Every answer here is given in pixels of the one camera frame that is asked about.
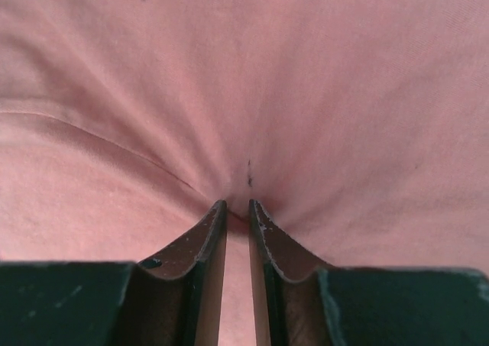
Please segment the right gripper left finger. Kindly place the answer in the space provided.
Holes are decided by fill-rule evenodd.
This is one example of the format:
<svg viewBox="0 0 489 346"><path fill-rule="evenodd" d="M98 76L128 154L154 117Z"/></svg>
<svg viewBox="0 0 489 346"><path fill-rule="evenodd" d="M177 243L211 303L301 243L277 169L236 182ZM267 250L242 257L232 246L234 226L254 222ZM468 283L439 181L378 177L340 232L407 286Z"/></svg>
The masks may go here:
<svg viewBox="0 0 489 346"><path fill-rule="evenodd" d="M214 345L227 205L140 262L1 264L3 345Z"/></svg>

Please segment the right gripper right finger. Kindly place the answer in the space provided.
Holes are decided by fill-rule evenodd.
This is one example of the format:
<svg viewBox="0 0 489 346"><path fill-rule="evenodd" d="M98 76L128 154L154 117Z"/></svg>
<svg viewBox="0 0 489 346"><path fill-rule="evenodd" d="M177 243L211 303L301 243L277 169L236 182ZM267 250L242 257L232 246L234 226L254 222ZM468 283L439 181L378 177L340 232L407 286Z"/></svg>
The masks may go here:
<svg viewBox="0 0 489 346"><path fill-rule="evenodd" d="M488 279L450 267L338 267L248 206L259 345L486 345Z"/></svg>

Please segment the pink t shirt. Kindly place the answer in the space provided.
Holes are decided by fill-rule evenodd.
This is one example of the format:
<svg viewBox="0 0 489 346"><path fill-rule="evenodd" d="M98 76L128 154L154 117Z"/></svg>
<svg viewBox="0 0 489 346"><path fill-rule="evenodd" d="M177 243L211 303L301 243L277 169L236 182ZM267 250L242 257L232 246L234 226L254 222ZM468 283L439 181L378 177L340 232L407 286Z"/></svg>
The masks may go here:
<svg viewBox="0 0 489 346"><path fill-rule="evenodd" d="M1 0L1 257L140 260L248 201L337 266L488 269L488 0Z"/></svg>

